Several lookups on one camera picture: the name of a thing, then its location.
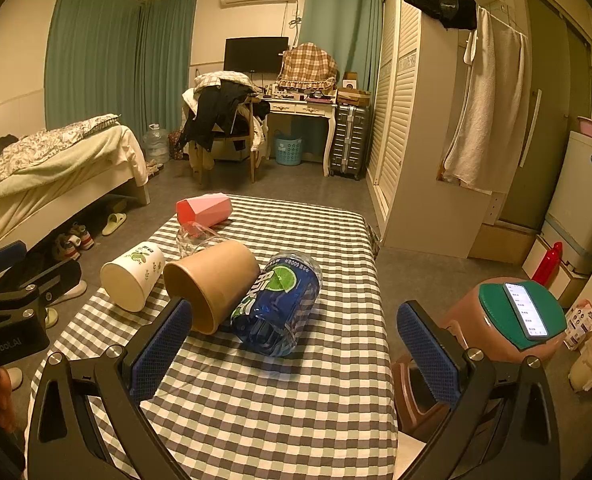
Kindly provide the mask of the clear glass cup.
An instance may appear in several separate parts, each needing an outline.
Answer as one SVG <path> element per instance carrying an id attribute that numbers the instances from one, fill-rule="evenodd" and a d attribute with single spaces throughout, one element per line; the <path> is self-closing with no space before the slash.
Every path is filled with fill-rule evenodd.
<path id="1" fill-rule="evenodd" d="M 177 229 L 177 234 L 175 234 L 177 250 L 181 258 L 192 256 L 226 240 L 226 236 L 195 221 L 181 224 L 180 228 Z"/>

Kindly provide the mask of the white printed paper cup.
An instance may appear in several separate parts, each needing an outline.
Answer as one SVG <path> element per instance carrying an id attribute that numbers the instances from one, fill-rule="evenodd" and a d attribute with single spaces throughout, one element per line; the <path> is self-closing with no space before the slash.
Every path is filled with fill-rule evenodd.
<path id="1" fill-rule="evenodd" d="M 101 284 L 113 304 L 128 312 L 140 312 L 165 264 L 165 256 L 155 243 L 142 242 L 102 266 Z"/>

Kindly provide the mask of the brown paper cup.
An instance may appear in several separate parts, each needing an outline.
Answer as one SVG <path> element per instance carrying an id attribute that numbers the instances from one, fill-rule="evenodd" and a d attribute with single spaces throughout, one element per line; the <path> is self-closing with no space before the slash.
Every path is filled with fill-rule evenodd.
<path id="1" fill-rule="evenodd" d="M 253 253 L 237 240 L 225 240 L 171 261 L 163 268 L 170 297 L 189 301 L 193 332 L 214 334 L 259 276 Z"/>

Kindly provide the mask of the pink faceted cup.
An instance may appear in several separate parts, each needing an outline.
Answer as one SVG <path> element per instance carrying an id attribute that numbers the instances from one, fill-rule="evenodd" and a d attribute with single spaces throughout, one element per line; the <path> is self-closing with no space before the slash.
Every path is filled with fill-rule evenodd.
<path id="1" fill-rule="evenodd" d="M 229 218 L 232 210 L 230 196 L 224 193 L 183 198 L 175 205 L 177 222 L 180 224 L 196 222 L 201 226 L 207 226 L 207 228 Z"/>

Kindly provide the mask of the sneaker pair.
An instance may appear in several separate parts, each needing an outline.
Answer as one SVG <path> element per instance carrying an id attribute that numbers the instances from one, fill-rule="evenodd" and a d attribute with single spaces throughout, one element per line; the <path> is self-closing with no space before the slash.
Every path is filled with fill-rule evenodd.
<path id="1" fill-rule="evenodd" d="M 52 246 L 52 256 L 56 261 L 77 260 L 81 252 L 91 249 L 94 244 L 87 227 L 74 223 L 66 233 L 57 235 Z"/>

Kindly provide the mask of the brown plastic stool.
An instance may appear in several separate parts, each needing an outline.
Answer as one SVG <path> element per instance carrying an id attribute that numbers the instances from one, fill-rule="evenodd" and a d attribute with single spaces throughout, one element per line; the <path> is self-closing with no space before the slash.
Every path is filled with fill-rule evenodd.
<path id="1" fill-rule="evenodd" d="M 450 408 L 460 401 L 468 382 L 464 353 L 477 349 L 493 362 L 521 363 L 534 356 L 543 364 L 552 359 L 564 333 L 527 350 L 518 350 L 490 322 L 478 299 L 484 283 L 518 283 L 516 278 L 492 278 L 471 289 L 440 322 L 418 302 L 403 302 L 397 313 L 399 336 L 407 353 L 392 364 L 400 429 L 427 440 Z"/>

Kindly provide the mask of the bed with floral bedding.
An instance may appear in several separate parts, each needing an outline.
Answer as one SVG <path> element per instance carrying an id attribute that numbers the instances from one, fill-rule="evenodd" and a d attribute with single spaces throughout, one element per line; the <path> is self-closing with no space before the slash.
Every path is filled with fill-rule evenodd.
<path id="1" fill-rule="evenodd" d="M 1 141 L 0 241 L 52 200 L 121 164 L 136 185 L 148 181 L 140 144 L 116 114 Z"/>

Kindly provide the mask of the white plastic bag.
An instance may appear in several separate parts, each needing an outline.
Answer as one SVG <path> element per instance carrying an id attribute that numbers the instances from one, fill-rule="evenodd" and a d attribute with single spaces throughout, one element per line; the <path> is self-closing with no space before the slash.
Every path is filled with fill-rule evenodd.
<path id="1" fill-rule="evenodd" d="M 580 356 L 572 364 L 568 374 L 573 391 L 588 391 L 592 388 L 592 338 L 583 346 Z"/>

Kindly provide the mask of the white slipper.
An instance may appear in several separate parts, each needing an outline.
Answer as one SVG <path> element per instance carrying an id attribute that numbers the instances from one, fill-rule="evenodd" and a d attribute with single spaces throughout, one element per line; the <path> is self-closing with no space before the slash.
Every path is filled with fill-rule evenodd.
<path id="1" fill-rule="evenodd" d="M 107 217 L 106 224 L 102 229 L 103 236 L 110 236 L 115 233 L 125 222 L 127 221 L 127 215 L 122 212 L 113 212 Z"/>

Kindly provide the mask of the milk carton box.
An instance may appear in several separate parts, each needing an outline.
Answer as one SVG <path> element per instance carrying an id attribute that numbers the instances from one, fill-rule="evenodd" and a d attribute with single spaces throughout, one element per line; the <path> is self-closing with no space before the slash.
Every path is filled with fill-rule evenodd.
<path id="1" fill-rule="evenodd" d="M 592 333 L 592 304 L 586 299 L 580 300 L 567 311 L 565 319 L 567 328 L 564 344 L 570 351 L 578 350 Z"/>

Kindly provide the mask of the red thermos bottle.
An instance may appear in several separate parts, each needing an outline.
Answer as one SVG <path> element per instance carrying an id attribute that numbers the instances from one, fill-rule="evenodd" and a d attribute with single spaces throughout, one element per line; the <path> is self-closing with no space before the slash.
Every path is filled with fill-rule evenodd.
<path id="1" fill-rule="evenodd" d="M 532 281 L 538 283 L 544 287 L 550 286 L 550 282 L 553 281 L 554 274 L 557 272 L 562 251 L 564 250 L 564 244 L 556 242 L 544 255 L 541 262 L 538 264 L 533 276 Z"/>

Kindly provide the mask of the checkered tablecloth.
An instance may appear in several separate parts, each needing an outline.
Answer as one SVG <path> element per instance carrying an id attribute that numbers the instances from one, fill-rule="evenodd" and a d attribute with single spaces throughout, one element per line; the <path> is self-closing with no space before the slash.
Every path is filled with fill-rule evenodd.
<path id="1" fill-rule="evenodd" d="M 151 428 L 192 479 L 388 479 L 397 422 L 373 235 L 361 214 L 236 196 L 219 233 L 284 289 L 286 257 L 321 279 L 283 322 L 247 299 L 211 335 L 186 336 L 151 399 Z"/>

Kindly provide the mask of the large water jug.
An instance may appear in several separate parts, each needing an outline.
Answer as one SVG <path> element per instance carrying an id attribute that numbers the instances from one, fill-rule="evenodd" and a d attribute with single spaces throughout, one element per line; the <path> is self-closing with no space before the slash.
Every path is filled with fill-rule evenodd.
<path id="1" fill-rule="evenodd" d="M 144 133 L 145 160 L 165 165 L 169 160 L 169 132 L 158 124 L 149 124 Z"/>

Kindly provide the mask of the blue soda bottle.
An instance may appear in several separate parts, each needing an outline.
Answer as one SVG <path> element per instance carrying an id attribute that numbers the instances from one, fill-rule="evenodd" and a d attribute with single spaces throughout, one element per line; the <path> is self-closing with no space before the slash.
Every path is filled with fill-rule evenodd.
<path id="1" fill-rule="evenodd" d="M 233 332 L 263 356 L 288 356 L 305 330 L 322 282 L 322 270 L 312 257 L 278 252 L 234 308 Z"/>

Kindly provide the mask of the white small fridge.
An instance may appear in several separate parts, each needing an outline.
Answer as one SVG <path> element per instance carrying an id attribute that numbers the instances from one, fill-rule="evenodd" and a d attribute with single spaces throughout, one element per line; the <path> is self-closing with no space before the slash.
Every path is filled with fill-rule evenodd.
<path id="1" fill-rule="evenodd" d="M 547 245 L 562 244 L 562 262 L 592 273 L 592 138 L 572 132 L 555 192 L 545 214 Z"/>

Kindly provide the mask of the teal left curtain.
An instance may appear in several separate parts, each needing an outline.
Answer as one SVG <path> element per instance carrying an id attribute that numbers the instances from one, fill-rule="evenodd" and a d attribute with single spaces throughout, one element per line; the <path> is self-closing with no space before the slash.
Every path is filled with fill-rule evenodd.
<path id="1" fill-rule="evenodd" d="M 136 136 L 181 125 L 197 0 L 56 0 L 44 63 L 46 127 L 117 114 Z"/>

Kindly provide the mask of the teal curtain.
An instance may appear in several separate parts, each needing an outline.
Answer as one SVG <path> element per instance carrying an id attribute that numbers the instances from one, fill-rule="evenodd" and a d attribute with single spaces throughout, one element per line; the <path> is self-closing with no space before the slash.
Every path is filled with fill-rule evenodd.
<path id="1" fill-rule="evenodd" d="M 299 32 L 337 63 L 338 79 L 358 75 L 362 90 L 373 93 L 378 76 L 384 0 L 305 0 Z"/>
<path id="2" fill-rule="evenodd" d="M 136 136 L 181 125 L 197 0 L 56 0 L 44 63 L 46 127 L 117 114 Z"/>

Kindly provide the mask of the wooden chair with clothes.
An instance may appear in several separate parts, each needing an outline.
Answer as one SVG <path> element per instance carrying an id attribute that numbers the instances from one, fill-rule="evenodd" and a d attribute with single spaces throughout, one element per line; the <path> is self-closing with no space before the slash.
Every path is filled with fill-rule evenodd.
<path id="1" fill-rule="evenodd" d="M 271 105 L 251 78 L 235 70 L 217 70 L 194 79 L 182 94 L 185 123 L 175 147 L 189 151 L 189 163 L 198 179 L 212 169 L 215 141 L 234 143 L 249 151 L 250 177 L 256 177 L 261 160 L 268 156 L 268 124 Z"/>

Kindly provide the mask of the white hanging towel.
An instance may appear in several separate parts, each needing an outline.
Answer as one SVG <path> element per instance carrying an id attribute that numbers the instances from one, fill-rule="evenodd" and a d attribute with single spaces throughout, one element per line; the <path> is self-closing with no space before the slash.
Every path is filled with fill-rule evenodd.
<path id="1" fill-rule="evenodd" d="M 463 105 L 442 176 L 483 193 L 506 194 L 524 146 L 531 77 L 528 38 L 479 8 L 464 62 Z"/>

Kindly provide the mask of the blue laundry basket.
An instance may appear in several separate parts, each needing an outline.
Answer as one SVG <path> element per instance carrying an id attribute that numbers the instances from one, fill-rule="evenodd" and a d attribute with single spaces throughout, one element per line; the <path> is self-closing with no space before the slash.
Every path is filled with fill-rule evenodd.
<path id="1" fill-rule="evenodd" d="M 276 162 L 282 166 L 298 166 L 302 158 L 302 138 L 278 133 L 274 141 Z"/>

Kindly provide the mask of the silver black suitcase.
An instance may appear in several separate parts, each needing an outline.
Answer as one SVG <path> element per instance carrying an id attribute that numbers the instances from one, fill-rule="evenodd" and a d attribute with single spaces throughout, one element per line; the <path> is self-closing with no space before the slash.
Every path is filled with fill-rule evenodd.
<path id="1" fill-rule="evenodd" d="M 340 104 L 336 108 L 335 119 L 329 172 L 358 179 L 366 157 L 371 111 L 368 107 Z"/>

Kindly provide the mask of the white desk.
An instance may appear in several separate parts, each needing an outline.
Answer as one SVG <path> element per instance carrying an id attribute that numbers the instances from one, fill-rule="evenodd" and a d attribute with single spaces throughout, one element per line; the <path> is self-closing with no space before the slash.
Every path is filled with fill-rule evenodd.
<path id="1" fill-rule="evenodd" d="M 336 107 L 334 102 L 296 101 L 289 99 L 267 98 L 271 112 L 279 115 L 308 118 L 324 118 L 327 121 L 327 133 L 323 153 L 323 174 L 331 175 L 331 153 L 336 129 Z"/>

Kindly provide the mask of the black tv monitor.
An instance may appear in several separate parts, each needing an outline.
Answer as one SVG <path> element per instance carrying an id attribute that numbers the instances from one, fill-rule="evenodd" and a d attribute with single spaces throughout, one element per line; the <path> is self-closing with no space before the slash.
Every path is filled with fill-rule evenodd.
<path id="1" fill-rule="evenodd" d="M 229 38 L 223 66 L 240 73 L 278 74 L 287 50 L 287 37 Z"/>

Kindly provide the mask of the cardboard box on suitcase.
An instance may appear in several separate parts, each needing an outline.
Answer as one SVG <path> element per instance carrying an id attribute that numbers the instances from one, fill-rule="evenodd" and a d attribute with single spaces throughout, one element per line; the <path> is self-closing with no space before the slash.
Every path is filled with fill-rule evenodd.
<path id="1" fill-rule="evenodd" d="M 346 72 L 337 89 L 336 102 L 343 105 L 366 107 L 371 102 L 371 94 L 359 88 L 357 73 Z"/>

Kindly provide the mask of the plaid cloth bundle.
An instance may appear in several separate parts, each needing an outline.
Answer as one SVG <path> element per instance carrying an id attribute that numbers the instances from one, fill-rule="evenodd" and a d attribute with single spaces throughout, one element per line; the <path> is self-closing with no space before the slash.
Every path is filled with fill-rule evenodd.
<path id="1" fill-rule="evenodd" d="M 336 87 L 338 65 L 332 55 L 312 42 L 283 55 L 277 84 L 282 88 L 328 92 Z"/>

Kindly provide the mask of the white louvered wardrobe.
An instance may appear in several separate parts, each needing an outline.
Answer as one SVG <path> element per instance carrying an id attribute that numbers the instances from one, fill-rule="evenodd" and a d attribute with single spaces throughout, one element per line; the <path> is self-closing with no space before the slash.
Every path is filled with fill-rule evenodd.
<path id="1" fill-rule="evenodd" d="M 366 182 L 381 244 L 465 258 L 489 196 L 440 180 L 458 33 L 405 0 L 383 0 Z"/>

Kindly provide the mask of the black hanging garment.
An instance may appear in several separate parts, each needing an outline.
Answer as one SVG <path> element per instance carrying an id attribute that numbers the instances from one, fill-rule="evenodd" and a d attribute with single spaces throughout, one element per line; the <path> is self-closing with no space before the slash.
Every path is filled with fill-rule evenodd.
<path id="1" fill-rule="evenodd" d="M 477 29 L 476 0 L 404 0 L 437 20 L 445 29 Z"/>

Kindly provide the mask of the teal right curtain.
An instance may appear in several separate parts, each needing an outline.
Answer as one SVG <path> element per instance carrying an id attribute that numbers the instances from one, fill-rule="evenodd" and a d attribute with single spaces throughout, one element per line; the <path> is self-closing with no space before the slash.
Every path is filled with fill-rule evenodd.
<path id="1" fill-rule="evenodd" d="M 305 0 L 299 32 L 337 63 L 338 79 L 358 75 L 362 90 L 373 93 L 378 76 L 384 0 Z"/>

